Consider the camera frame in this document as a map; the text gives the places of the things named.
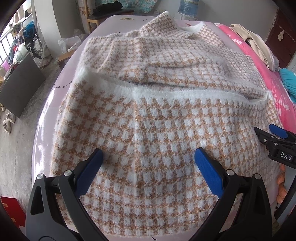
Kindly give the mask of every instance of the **human hand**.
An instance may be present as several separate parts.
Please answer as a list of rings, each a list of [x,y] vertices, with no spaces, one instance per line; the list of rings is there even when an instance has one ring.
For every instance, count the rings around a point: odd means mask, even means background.
[[[285,181],[285,165],[281,164],[280,165],[280,170],[283,171],[280,175],[278,175],[278,178],[276,180],[278,186],[279,186],[279,194],[276,197],[277,203],[281,204],[287,195],[287,190],[284,187],[284,181]]]

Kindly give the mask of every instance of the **white shoe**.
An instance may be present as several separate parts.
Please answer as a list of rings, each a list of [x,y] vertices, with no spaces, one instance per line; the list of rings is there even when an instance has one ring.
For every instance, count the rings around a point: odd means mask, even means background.
[[[12,114],[11,112],[9,112],[7,115],[6,115],[7,119],[12,123],[14,124],[15,123],[15,115]]]
[[[4,130],[5,130],[8,134],[10,134],[10,132],[11,132],[11,126],[10,126],[10,122],[9,122],[8,119],[5,119],[5,120],[3,121],[3,128],[4,128]]]

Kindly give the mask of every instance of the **blue gripper pad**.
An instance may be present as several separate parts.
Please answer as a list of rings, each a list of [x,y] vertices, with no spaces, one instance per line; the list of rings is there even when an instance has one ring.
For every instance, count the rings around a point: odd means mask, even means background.
[[[269,130],[271,133],[277,135],[278,137],[280,137],[282,139],[288,138],[288,133],[284,129],[282,129],[274,124],[269,125]]]
[[[98,150],[93,156],[90,156],[91,159],[88,159],[88,164],[84,167],[84,170],[79,174],[75,180],[76,197],[80,197],[87,193],[92,181],[94,180],[98,170],[103,164],[103,152]]]
[[[210,163],[213,160],[209,160],[208,155],[201,148],[195,151],[194,160],[211,192],[221,198],[224,192],[223,180]]]

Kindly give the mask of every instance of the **pink floral bedding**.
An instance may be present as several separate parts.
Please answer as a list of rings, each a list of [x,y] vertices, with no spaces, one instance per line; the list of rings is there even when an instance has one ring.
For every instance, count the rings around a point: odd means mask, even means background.
[[[278,72],[270,71],[252,48],[234,31],[216,24],[246,55],[249,55],[260,72],[267,88],[272,92],[280,120],[286,130],[296,132],[296,107],[285,90]]]

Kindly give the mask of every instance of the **metal railing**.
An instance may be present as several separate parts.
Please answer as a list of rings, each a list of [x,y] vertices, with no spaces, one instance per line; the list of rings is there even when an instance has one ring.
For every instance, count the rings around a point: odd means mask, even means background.
[[[6,58],[8,58],[10,46],[14,40],[12,35],[13,28],[9,29],[0,38],[0,64],[2,64]]]

